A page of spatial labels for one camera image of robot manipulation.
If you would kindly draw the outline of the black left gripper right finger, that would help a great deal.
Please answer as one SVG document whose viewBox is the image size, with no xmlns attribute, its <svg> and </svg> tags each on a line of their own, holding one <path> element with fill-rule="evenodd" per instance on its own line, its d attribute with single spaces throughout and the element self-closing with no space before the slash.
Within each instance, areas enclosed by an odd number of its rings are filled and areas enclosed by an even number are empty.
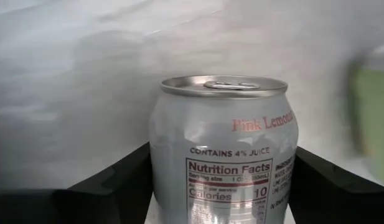
<svg viewBox="0 0 384 224">
<path fill-rule="evenodd" d="M 297 224 L 376 224 L 377 202 L 378 184 L 297 148 L 289 195 Z"/>
</svg>

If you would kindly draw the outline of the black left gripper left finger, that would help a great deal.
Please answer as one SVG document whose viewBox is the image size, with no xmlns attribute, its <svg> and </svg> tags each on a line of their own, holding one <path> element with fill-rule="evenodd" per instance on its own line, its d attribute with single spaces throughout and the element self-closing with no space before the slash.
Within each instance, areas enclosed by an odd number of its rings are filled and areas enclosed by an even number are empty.
<svg viewBox="0 0 384 224">
<path fill-rule="evenodd" d="M 152 196 L 149 143 L 103 171 L 54 193 L 62 223 L 144 223 Z"/>
</svg>

